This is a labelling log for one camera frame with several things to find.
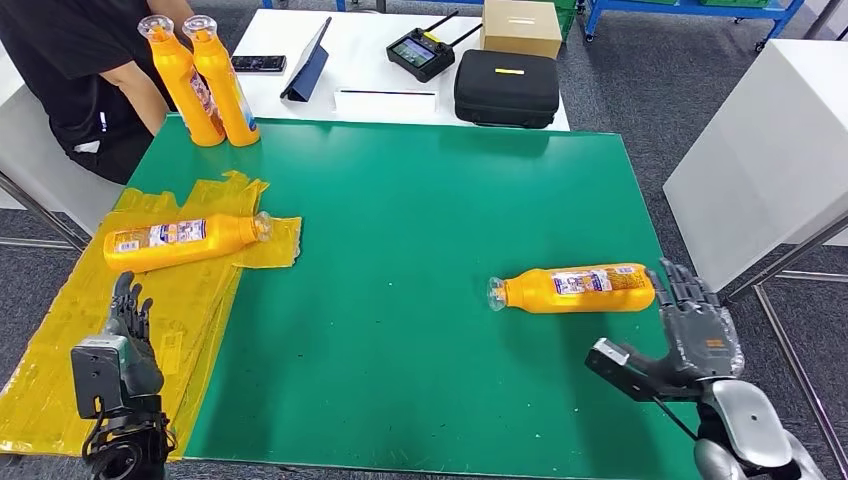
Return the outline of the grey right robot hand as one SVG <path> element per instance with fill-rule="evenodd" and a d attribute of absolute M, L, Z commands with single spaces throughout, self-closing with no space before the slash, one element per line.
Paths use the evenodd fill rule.
<path fill-rule="evenodd" d="M 729 310 L 717 294 L 686 266 L 660 259 L 665 281 L 650 270 L 659 318 L 668 347 L 658 359 L 624 345 L 630 381 L 643 396 L 696 398 L 714 380 L 741 374 L 744 356 Z"/>

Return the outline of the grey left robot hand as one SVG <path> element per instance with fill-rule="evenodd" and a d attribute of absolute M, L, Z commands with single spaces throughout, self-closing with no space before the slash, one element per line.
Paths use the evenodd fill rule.
<path fill-rule="evenodd" d="M 140 300 L 142 285 L 134 280 L 134 273 L 120 274 L 113 287 L 109 314 L 102 334 L 126 339 L 125 364 L 121 375 L 131 396 L 158 394 L 164 376 L 156 362 L 150 342 L 149 311 L 152 298 Z"/>

